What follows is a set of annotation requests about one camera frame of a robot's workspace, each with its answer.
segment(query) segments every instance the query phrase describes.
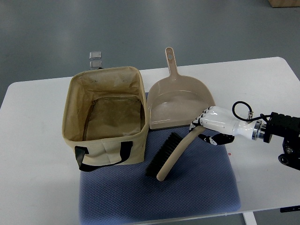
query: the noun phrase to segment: fabric basket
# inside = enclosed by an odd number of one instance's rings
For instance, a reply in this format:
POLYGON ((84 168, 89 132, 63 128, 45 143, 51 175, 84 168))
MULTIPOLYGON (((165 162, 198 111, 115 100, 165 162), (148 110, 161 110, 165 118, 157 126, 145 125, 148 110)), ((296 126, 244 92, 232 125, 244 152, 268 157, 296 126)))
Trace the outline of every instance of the fabric basket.
POLYGON ((149 129, 140 71, 118 67, 85 71, 69 86, 62 136, 73 149, 79 169, 144 161, 149 129))

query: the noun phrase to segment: white table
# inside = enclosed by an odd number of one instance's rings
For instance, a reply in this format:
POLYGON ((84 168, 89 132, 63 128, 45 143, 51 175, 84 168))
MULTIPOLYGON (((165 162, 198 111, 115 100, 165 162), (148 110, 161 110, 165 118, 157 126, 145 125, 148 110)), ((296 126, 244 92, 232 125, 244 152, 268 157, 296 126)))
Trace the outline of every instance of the white table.
MULTIPOLYGON (((248 102, 255 116, 300 116, 300 82, 282 58, 182 66, 181 75, 204 82, 218 106, 248 102)), ((141 71, 145 90, 167 68, 141 71)), ((3 224, 78 224, 79 178, 61 136, 70 77, 9 86, 0 109, 0 218, 3 224)), ((300 171, 279 163, 280 137, 270 144, 236 137, 226 145, 240 177, 236 213, 300 205, 300 171)))

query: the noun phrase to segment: brush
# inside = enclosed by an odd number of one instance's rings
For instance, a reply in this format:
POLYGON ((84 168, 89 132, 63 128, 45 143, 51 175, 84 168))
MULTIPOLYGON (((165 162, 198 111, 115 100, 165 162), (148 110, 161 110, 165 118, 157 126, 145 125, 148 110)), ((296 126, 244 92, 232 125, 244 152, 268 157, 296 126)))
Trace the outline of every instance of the brush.
POLYGON ((171 133, 148 165, 146 175, 156 176, 159 181, 164 181, 184 150, 204 130, 204 127, 197 126, 185 138, 180 137, 176 133, 171 133))

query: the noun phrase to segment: black handle strap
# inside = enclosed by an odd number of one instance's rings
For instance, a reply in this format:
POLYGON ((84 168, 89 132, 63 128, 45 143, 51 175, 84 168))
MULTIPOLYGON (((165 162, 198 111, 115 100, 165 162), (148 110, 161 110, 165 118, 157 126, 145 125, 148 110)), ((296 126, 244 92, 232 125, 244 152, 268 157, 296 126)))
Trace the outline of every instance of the black handle strap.
POLYGON ((84 158, 84 155, 89 154, 88 148, 81 147, 81 146, 75 146, 75 157, 76 157, 76 161, 79 166, 79 170, 84 171, 84 172, 91 172, 91 171, 94 171, 101 167, 117 165, 117 164, 123 163, 129 158, 132 146, 133 146, 133 142, 121 142, 121 149, 120 149, 121 161, 114 163, 114 164, 99 165, 99 166, 84 164, 83 158, 84 158))

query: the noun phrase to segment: blue mat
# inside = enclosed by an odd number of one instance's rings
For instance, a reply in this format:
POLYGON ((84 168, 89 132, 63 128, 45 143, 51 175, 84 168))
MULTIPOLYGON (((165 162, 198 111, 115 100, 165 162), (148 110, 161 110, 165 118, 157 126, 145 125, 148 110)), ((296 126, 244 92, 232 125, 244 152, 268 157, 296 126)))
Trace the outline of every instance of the blue mat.
MULTIPOLYGON (((82 225, 117 225, 147 220, 237 211, 240 198, 225 146, 196 138, 166 180, 146 177, 145 169, 171 132, 150 131, 145 161, 81 172, 79 218, 82 225)), ((215 132, 205 131, 206 135, 215 132)))

